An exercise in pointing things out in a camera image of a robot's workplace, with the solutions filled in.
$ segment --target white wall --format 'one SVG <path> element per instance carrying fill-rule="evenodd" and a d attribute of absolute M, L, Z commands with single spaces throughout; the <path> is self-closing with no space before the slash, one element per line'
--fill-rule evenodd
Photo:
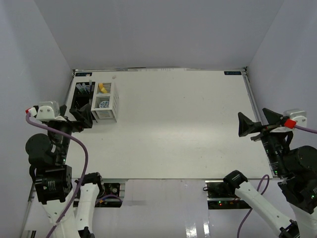
<path fill-rule="evenodd" d="M 1 237 L 17 238 L 31 188 L 25 109 L 63 102 L 71 70 L 33 0 L 0 1 Z"/>
<path fill-rule="evenodd" d="M 308 127 L 317 129 L 317 1 L 288 0 L 249 67 L 259 108 L 283 113 L 308 112 Z M 298 131 L 293 146 L 317 146 L 317 136 Z"/>
<path fill-rule="evenodd" d="M 283 0 L 35 0 L 72 69 L 241 68 Z"/>

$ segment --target cable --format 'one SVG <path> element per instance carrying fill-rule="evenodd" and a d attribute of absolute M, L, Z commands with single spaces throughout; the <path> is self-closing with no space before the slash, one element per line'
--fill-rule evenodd
<path fill-rule="evenodd" d="M 309 128 L 302 127 L 302 126 L 299 126 L 299 125 L 295 125 L 294 127 L 296 129 L 298 129 L 298 130 L 303 130 L 303 131 L 307 131 L 307 132 L 310 132 L 310 133 L 317 134 L 317 130 L 309 129 Z"/>
<path fill-rule="evenodd" d="M 103 196 L 102 198 L 98 199 L 98 200 L 96 201 L 95 205 L 97 205 L 101 200 L 105 200 L 105 199 L 107 199 L 107 198 L 109 198 L 109 197 L 114 197 L 114 198 L 118 199 L 120 202 L 122 202 L 122 200 L 121 200 L 120 197 L 118 197 L 118 196 L 116 196 L 116 195 L 113 195 L 113 194 L 109 194 L 109 195 L 105 195 L 105 196 Z"/>
<path fill-rule="evenodd" d="M 86 169 L 87 169 L 87 166 L 88 166 L 88 151 L 87 151 L 86 146 L 85 146 L 80 140 L 78 140 L 77 138 L 75 138 L 75 137 L 73 137 L 73 136 L 71 136 L 71 135 L 69 135 L 69 134 L 67 134 L 67 133 L 64 133 L 64 132 L 62 132 L 62 131 L 56 130 L 56 129 L 54 129 L 54 128 L 51 128 L 51 127 L 48 127 L 48 126 L 45 126 L 45 125 L 42 125 L 42 124 L 38 124 L 38 123 L 36 123 L 36 122 L 33 122 L 33 121 L 30 120 L 30 116 L 31 116 L 31 114 L 30 114 L 30 113 L 27 113 L 27 115 L 26 115 L 26 117 L 25 117 L 26 121 L 27 121 L 30 125 L 33 125 L 33 126 L 35 126 L 35 127 L 38 127 L 38 128 L 44 129 L 44 130 L 48 130 L 48 131 L 50 131 L 50 132 L 54 132 L 54 133 L 56 133 L 56 134 L 60 134 L 60 135 L 62 135 L 62 136 L 65 136 L 65 137 L 67 137 L 67 138 L 69 138 L 69 139 L 75 141 L 76 143 L 78 143 L 78 144 L 83 148 L 83 150 L 84 150 L 84 152 L 85 152 L 85 164 L 84 164 L 84 169 L 83 169 L 83 172 L 82 172 L 82 174 L 81 174 L 81 177 L 80 177 L 80 179 L 79 179 L 79 181 L 78 181 L 78 183 L 77 183 L 77 186 L 76 186 L 76 188 L 75 188 L 74 194 L 73 194 L 73 196 L 70 198 L 70 201 L 69 201 L 69 203 L 66 205 L 65 209 L 63 210 L 63 212 L 60 214 L 59 218 L 56 220 L 56 225 L 54 225 L 54 226 L 51 228 L 51 230 L 49 231 L 49 233 L 47 234 L 46 238 L 49 238 L 49 237 L 52 235 L 52 233 L 54 232 L 54 230 L 56 229 L 58 223 L 59 223 L 59 222 L 61 221 L 61 219 L 65 216 L 65 214 L 66 214 L 67 210 L 69 209 L 69 207 L 73 204 L 73 201 L 75 200 L 76 194 L 78 193 L 78 191 L 79 191 L 79 189 L 80 189 L 80 186 L 81 186 L 81 184 L 82 184 L 82 182 L 83 182 L 83 179 L 84 179 L 84 176 L 85 176 L 85 173 L 86 173 Z"/>
<path fill-rule="evenodd" d="M 258 188 L 257 188 L 257 191 L 259 191 L 259 189 L 260 189 L 260 187 L 261 187 L 261 185 L 262 185 L 262 182 L 264 181 L 264 179 L 265 179 L 266 177 L 267 177 L 266 186 L 265 186 L 264 190 L 262 191 L 261 195 L 263 195 L 263 194 L 265 193 L 265 191 L 267 190 L 267 187 L 268 187 L 268 184 L 269 184 L 269 176 L 268 176 L 268 175 L 264 175 L 264 176 L 262 177 L 262 179 L 261 179 L 260 182 L 259 182 Z M 253 210 L 253 209 L 251 208 L 251 209 L 248 211 L 248 213 L 246 214 L 246 216 L 243 218 L 242 222 L 240 223 L 239 228 L 238 228 L 238 232 L 237 232 L 237 238 L 240 237 L 241 228 L 242 228 L 244 222 L 246 221 L 246 219 L 248 218 L 248 216 L 250 215 L 250 213 L 252 212 L 252 210 Z"/>

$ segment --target blue object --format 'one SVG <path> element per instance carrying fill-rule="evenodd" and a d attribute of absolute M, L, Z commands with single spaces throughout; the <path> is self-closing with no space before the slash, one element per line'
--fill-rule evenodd
<path fill-rule="evenodd" d="M 108 108 L 109 107 L 109 101 L 102 101 L 99 103 L 99 108 Z"/>

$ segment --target white basket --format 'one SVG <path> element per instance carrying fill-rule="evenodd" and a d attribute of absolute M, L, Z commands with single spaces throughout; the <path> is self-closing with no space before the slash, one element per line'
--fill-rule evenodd
<path fill-rule="evenodd" d="M 117 121 L 117 112 L 119 105 L 119 95 L 114 83 L 103 83 L 104 88 L 108 93 L 101 93 L 98 82 L 95 84 L 95 94 L 93 97 L 93 103 L 91 112 L 93 113 L 97 121 L 103 119 L 115 119 Z M 108 108 L 99 108 L 99 104 L 102 101 L 109 101 Z"/>

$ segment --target white tabletop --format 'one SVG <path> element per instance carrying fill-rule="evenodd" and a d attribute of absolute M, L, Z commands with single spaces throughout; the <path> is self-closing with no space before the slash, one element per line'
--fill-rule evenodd
<path fill-rule="evenodd" d="M 255 120 L 242 75 L 223 71 L 93 72 L 77 82 L 115 82 L 117 122 L 73 135 L 88 148 L 87 173 L 113 179 L 221 179 L 233 170 L 271 176 L 261 142 L 238 137 L 238 112 Z M 66 163 L 80 177 L 84 153 L 71 142 Z"/>

